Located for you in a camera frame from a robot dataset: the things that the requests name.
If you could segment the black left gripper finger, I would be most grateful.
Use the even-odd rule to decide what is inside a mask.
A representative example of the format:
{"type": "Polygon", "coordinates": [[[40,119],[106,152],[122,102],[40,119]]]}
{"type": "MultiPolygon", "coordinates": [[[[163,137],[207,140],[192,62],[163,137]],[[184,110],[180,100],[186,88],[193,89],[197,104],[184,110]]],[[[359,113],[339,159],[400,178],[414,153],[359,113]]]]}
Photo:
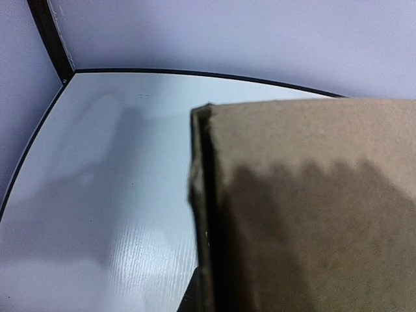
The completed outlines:
{"type": "Polygon", "coordinates": [[[196,267],[181,299],[177,312],[197,312],[199,297],[199,268],[196,267]]]}

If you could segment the brown cardboard paper box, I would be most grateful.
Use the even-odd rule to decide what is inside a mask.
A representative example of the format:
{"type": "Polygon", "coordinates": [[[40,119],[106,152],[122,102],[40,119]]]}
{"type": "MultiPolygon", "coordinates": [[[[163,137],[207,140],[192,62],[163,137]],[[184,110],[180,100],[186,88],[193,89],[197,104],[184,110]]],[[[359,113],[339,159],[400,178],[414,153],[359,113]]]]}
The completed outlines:
{"type": "Polygon", "coordinates": [[[415,102],[190,114],[198,311],[414,311],[415,102]]]}

